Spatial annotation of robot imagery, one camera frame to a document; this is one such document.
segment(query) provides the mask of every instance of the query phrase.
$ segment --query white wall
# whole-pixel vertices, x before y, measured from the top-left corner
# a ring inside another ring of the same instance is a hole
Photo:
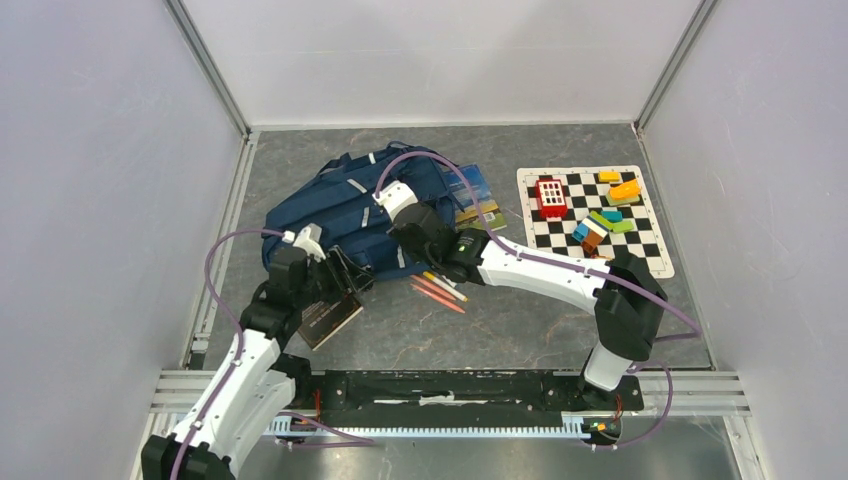
[[[647,129],[777,479],[845,473],[846,24],[843,0],[721,2]]]
[[[698,0],[185,0],[248,122],[633,120]]]
[[[0,65],[0,478],[127,478],[240,139],[161,1],[4,5]]]

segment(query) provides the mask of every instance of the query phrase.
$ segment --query book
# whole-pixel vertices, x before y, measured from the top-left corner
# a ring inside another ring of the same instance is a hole
[[[352,294],[333,304],[313,303],[303,310],[303,323],[297,332],[309,348],[317,350],[362,310],[362,304]]]
[[[506,217],[501,213],[501,208],[492,198],[492,191],[486,179],[483,178],[483,173],[477,164],[463,165],[459,167],[459,171],[468,179],[471,188],[474,190],[474,195],[477,196],[477,201],[480,202],[480,207],[483,209],[483,217],[486,222],[492,227],[492,230],[500,230],[506,227]],[[453,192],[462,209],[457,206],[456,210],[456,229],[464,230],[466,228],[483,229],[480,219],[477,218],[477,211],[474,209],[474,204],[471,202],[471,194],[462,180],[457,174],[448,171],[445,173],[445,178],[448,186]]]

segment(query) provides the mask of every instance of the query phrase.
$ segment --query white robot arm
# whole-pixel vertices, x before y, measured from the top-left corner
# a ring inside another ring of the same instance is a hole
[[[540,252],[504,238],[493,241],[479,230],[456,232],[400,182],[386,187],[375,200],[391,217],[389,235],[404,251],[452,280],[520,288],[594,315],[599,341],[574,389],[575,395],[589,399],[589,404],[592,398],[599,399],[592,406],[608,405],[609,392],[619,387],[627,368],[648,359],[662,318],[661,308],[584,272],[588,268],[622,276],[664,298],[644,259],[576,259]],[[318,300],[334,301],[340,295],[370,287],[370,282],[361,280],[362,272],[357,272],[340,252],[321,251],[317,242],[320,234],[320,227],[310,225],[291,242],[292,248],[278,251],[269,282],[260,286],[265,298],[257,293],[242,314],[241,360],[233,360],[237,335],[228,357],[189,414],[168,438],[152,436],[148,440],[142,450],[146,480],[168,478],[176,451],[190,429],[195,434],[179,467],[179,478],[236,478],[271,420],[298,395],[307,393],[302,387],[311,375],[308,361],[282,354],[301,324],[302,309]],[[562,264],[580,268],[571,270]],[[222,382],[228,370],[232,372]],[[216,391],[210,405],[208,400]]]

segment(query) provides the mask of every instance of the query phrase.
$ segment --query toy block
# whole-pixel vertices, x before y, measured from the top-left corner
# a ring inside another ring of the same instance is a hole
[[[612,223],[620,222],[624,219],[624,215],[621,212],[601,212],[601,215]]]
[[[621,174],[618,172],[601,172],[598,174],[598,180],[601,183],[618,183],[621,181]]]
[[[597,250],[598,245],[603,241],[603,237],[595,233],[594,231],[590,231],[589,235],[586,236],[586,239],[580,244],[583,247],[583,251],[586,252],[587,255],[591,255]]]
[[[583,225],[577,225],[577,228],[574,229],[574,232],[571,233],[571,237],[577,240],[578,242],[582,242],[586,235],[589,234],[589,227]]]
[[[568,212],[565,187],[560,180],[536,180],[536,198],[542,218],[562,218]]]
[[[603,215],[599,215],[598,212],[589,212],[589,217],[601,224],[601,226],[607,230],[612,230],[612,222],[604,218]]]
[[[609,197],[613,200],[635,197],[642,193],[642,187],[636,179],[624,182],[621,185],[610,188]]]
[[[612,224],[612,233],[626,233],[633,230],[633,222],[625,220]]]
[[[606,197],[607,197],[607,202],[609,202],[611,207],[628,205],[628,204],[636,203],[636,202],[639,201],[639,195],[636,195],[635,197],[622,198],[621,200],[613,200],[612,198],[610,198],[609,193],[606,195]]]

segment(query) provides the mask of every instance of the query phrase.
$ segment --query orange pencil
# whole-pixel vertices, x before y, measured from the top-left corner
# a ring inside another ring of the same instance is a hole
[[[416,285],[416,284],[414,284],[414,283],[410,283],[410,284],[409,284],[409,286],[410,286],[410,287],[412,287],[412,288],[414,288],[414,289],[416,289],[416,290],[418,290],[419,292],[423,293],[424,295],[427,295],[428,297],[432,298],[433,300],[435,300],[435,301],[437,301],[437,302],[441,303],[442,305],[444,305],[444,306],[446,306],[446,307],[450,308],[451,310],[453,310],[453,311],[455,311],[455,312],[465,313],[465,310],[463,310],[462,308],[460,308],[460,307],[458,307],[458,306],[454,305],[453,303],[451,303],[451,302],[449,302],[449,301],[445,300],[444,298],[442,298],[442,297],[440,297],[440,296],[436,295],[435,293],[433,293],[433,292],[431,292],[431,291],[429,291],[429,290],[424,290],[423,288],[419,287],[418,285]]]
[[[426,288],[428,290],[432,290],[433,292],[438,293],[439,295],[445,297],[445,300],[448,300],[448,301],[451,301],[451,302],[454,301],[453,295],[446,292],[445,289],[439,287],[435,283],[428,282],[423,277],[419,277],[418,275],[413,275],[412,279],[415,280],[416,282],[420,283],[421,285],[423,285],[424,288]]]

